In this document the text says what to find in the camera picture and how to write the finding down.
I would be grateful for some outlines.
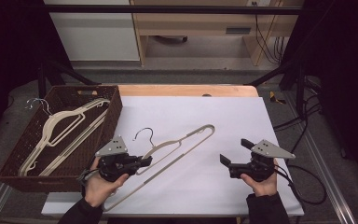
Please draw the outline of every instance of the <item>human hand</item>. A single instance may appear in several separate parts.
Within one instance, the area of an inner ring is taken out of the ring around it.
[[[96,158],[91,170],[97,167],[99,158]],[[92,207],[98,207],[116,190],[123,186],[124,182],[129,178],[128,174],[119,177],[115,182],[104,180],[98,172],[95,172],[86,183],[86,196],[84,199]]]
[[[253,189],[256,197],[272,196],[277,193],[277,173],[275,172],[268,179],[261,182],[254,181],[246,174],[241,174],[241,179]]]

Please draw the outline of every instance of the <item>floor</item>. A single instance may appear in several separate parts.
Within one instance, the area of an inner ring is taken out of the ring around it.
[[[190,36],[183,43],[177,39],[161,37],[151,38],[144,66],[136,63],[82,63],[75,64],[76,71],[85,77],[102,83],[203,83],[203,84],[245,84],[262,77],[277,65],[264,60],[260,66],[254,67],[246,53],[240,37],[203,37]],[[77,84],[76,80],[64,77],[67,82]],[[280,91],[277,87],[281,77],[275,77],[259,86],[258,92],[263,97],[273,126],[284,123],[296,116],[290,102],[294,99],[294,90]],[[270,92],[276,99],[271,101]],[[306,96],[313,92],[306,91]],[[0,122],[0,166],[5,162],[9,151],[15,146],[22,130],[33,115],[31,110],[24,109],[24,102],[37,96],[37,85],[30,82],[18,87],[10,94],[12,105],[4,113]],[[317,100],[310,105],[317,105]],[[334,204],[337,200],[329,194],[327,200],[320,205],[307,204],[306,215],[300,223],[358,223],[358,166],[355,161],[342,159],[339,143],[332,133],[323,111],[314,113],[309,118],[307,131],[296,148],[297,158],[291,162],[300,165],[314,174],[321,176],[317,164],[312,158],[312,147],[317,147],[332,173],[349,208],[348,216],[339,216]],[[292,148],[304,128],[304,122],[277,131],[277,138],[282,148]],[[304,196],[309,201],[318,201],[323,197],[321,185],[311,175],[298,169],[290,169],[290,173]],[[45,193],[22,193],[12,190],[6,205],[0,213],[0,223],[56,223],[51,217],[40,215]]]

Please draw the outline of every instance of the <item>white table surface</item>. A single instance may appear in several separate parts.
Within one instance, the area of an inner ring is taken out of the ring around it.
[[[229,177],[228,168],[220,163],[223,154],[235,163],[250,161],[251,151],[241,146],[241,139],[253,143],[262,139],[279,145],[260,97],[171,97],[122,96],[121,112],[115,135],[121,135],[130,155],[142,156],[159,143],[176,140],[199,127],[212,124],[215,133],[194,148],[167,170],[153,178],[113,209],[108,217],[238,217],[248,214],[246,197],[253,193],[242,180]],[[211,131],[193,135],[150,170],[126,181],[106,206],[116,203],[172,159],[197,144]],[[171,147],[153,155],[162,158]],[[282,159],[279,165],[287,171]],[[278,176],[278,191],[289,216],[304,212],[287,181]],[[50,193],[42,210],[43,215],[60,217],[81,198],[78,192]]]

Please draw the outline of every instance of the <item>brown woven basket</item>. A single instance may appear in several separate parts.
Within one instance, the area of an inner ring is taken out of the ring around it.
[[[85,112],[86,118],[55,147],[45,147],[37,157],[36,167],[27,176],[19,176],[19,170],[26,158],[40,141],[47,113],[42,105],[23,132],[0,171],[0,181],[23,192],[66,192],[80,191],[76,181],[90,164],[94,153],[107,144],[115,134],[118,118],[123,107],[118,86],[55,86],[45,100],[49,111],[55,114],[74,110],[97,98],[110,100],[109,105],[94,107]],[[39,174],[76,138],[107,109],[103,124],[100,125],[57,169],[49,176]],[[75,117],[60,121],[50,139],[67,127]]]

